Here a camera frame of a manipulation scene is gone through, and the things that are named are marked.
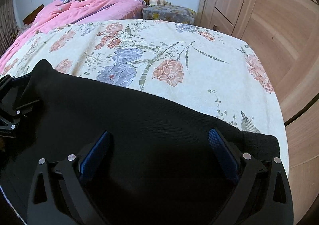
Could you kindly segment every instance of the metal pin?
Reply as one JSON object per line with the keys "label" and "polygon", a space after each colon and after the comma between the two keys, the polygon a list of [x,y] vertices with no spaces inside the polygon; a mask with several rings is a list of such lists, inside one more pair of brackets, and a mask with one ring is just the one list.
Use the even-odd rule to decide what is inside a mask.
{"label": "metal pin", "polygon": [[39,165],[43,165],[45,163],[45,159],[41,158],[38,163],[39,163]]}
{"label": "metal pin", "polygon": [[274,161],[275,161],[277,164],[280,164],[280,163],[281,163],[280,158],[274,158]]}
{"label": "metal pin", "polygon": [[251,155],[249,153],[244,153],[242,156],[244,157],[244,159],[251,159]]}
{"label": "metal pin", "polygon": [[77,157],[76,155],[71,154],[68,156],[68,161],[73,161],[74,159],[76,159],[76,157]]}

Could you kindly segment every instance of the nightstand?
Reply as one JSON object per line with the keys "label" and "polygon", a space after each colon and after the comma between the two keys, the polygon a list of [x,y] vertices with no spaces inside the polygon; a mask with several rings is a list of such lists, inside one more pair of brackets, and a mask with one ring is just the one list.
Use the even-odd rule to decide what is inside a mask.
{"label": "nightstand", "polygon": [[196,12],[176,5],[156,5],[143,9],[144,20],[164,20],[168,22],[194,24]]}

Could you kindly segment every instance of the black cloth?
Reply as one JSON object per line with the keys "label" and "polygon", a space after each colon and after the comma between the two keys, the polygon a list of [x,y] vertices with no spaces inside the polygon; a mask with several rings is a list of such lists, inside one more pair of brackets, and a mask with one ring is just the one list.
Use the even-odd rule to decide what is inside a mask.
{"label": "black cloth", "polygon": [[148,93],[59,73],[46,60],[34,67],[22,95],[32,97],[42,103],[7,143],[0,178],[25,220],[38,160],[63,160],[105,130],[111,153],[87,190],[113,225],[208,224],[233,189],[209,146],[212,128],[257,159],[280,156],[273,136],[240,131]]}

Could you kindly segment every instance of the blue textured pad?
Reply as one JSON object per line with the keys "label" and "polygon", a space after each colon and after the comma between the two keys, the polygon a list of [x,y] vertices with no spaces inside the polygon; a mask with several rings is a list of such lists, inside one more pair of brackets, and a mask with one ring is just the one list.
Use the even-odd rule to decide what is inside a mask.
{"label": "blue textured pad", "polygon": [[238,163],[215,129],[209,131],[208,142],[213,149],[226,178],[237,184],[239,181]]}
{"label": "blue textured pad", "polygon": [[90,150],[88,155],[84,158],[80,164],[80,177],[79,180],[81,183],[85,184],[86,182],[93,179],[95,172],[97,171],[99,165],[101,164],[102,159],[110,145],[110,134],[106,131],[95,143],[93,148]]}

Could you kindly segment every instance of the pink blanket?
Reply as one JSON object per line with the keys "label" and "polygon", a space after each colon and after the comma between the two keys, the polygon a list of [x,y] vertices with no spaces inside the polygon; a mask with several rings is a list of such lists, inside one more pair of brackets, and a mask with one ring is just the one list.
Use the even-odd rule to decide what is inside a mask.
{"label": "pink blanket", "polygon": [[11,47],[0,58],[0,73],[3,72],[6,63],[9,59],[33,36],[37,31],[48,33],[50,30],[76,22],[87,15],[110,6],[106,10],[99,11],[97,15],[91,15],[79,23],[105,21],[105,20],[120,20],[127,19],[128,15],[135,15],[137,12],[136,4],[142,3],[136,0],[72,0],[63,4],[60,0],[54,0],[47,5],[35,18],[32,27],[21,34],[11,45]]}

